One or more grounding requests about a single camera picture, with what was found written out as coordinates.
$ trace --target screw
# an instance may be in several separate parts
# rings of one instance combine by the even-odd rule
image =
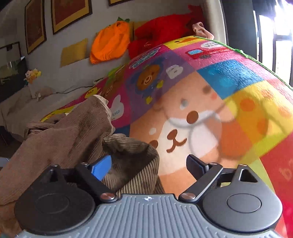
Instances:
[[[103,193],[101,196],[100,196],[101,200],[106,202],[106,203],[109,203],[109,202],[114,202],[116,201],[116,195],[115,194],[112,194],[112,193]]]
[[[193,200],[196,198],[196,196],[193,193],[183,193],[180,195],[180,197],[187,201]]]

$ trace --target picture frame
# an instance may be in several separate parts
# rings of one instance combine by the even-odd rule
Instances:
[[[24,27],[28,55],[46,40],[45,0],[30,0],[25,6]]]
[[[53,34],[92,13],[91,0],[51,0]]]
[[[109,3],[109,6],[111,7],[111,6],[115,6],[117,4],[128,2],[128,1],[131,1],[131,0],[108,0],[108,3]]]

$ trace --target green cord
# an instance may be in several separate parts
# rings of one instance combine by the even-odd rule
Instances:
[[[252,56],[250,55],[247,55],[243,52],[243,50],[238,50],[238,49],[234,49],[222,42],[219,42],[217,40],[210,40],[210,39],[207,39],[207,38],[203,38],[203,37],[200,37],[200,36],[197,36],[197,38],[200,38],[200,39],[204,39],[204,40],[209,40],[209,41],[213,41],[213,42],[216,42],[222,46],[225,46],[227,48],[229,48],[230,50],[234,50],[235,52],[238,52],[239,54],[243,55],[245,58],[248,58],[248,59],[251,59],[252,61],[254,61],[255,63],[259,64],[260,66],[264,67],[266,70],[268,70],[269,72],[271,72],[274,76],[276,76],[279,80],[281,80],[285,85],[287,85],[288,88],[290,88],[292,91],[293,91],[293,88],[288,85],[284,80],[282,80],[278,75],[276,75],[275,72],[273,72],[272,70],[268,69],[266,66],[264,66],[261,62],[259,62],[258,60],[256,60],[255,58],[253,58]]]

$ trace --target black round disc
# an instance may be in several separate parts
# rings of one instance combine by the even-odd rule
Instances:
[[[34,234],[57,235],[87,221],[95,208],[85,191],[61,183],[28,189],[16,202],[15,216],[21,226]]]

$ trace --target orange pillow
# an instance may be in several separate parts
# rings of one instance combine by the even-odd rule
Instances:
[[[120,58],[130,43],[129,23],[117,21],[101,30],[92,45],[92,64]]]

